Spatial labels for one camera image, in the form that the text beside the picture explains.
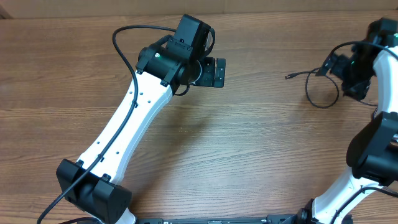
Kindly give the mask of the black usb cable thin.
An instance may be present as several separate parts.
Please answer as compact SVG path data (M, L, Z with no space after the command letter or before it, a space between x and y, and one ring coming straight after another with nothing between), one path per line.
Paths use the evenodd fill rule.
M327 109L336 104L340 97L340 91L337 83L328 75L316 76L318 70L319 68L314 68L309 71L295 72L284 78L290 80L306 75L305 96L308 102L318 109Z

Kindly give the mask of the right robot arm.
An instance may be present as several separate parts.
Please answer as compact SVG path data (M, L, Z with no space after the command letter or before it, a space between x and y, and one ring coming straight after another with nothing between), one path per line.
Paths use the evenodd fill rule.
M352 223L349 212L368 195L380 192L397 196L387 189L397 181L397 21L374 21L365 39L349 45L352 56L332 50L321 67L306 74L335 75L342 81L337 94L356 101L366 97L371 79L376 77L376 109L372 120L350 142L345 171L286 223Z

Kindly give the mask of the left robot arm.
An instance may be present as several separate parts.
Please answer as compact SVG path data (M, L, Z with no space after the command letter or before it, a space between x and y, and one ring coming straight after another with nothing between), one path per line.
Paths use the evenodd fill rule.
M61 198L86 212L77 223L137 222L129 210L132 193L121 186L127 165L179 87L223 87L226 61L210 55L215 37L210 25L184 15L128 67L131 84L101 134L76 161L64 159L56 171Z

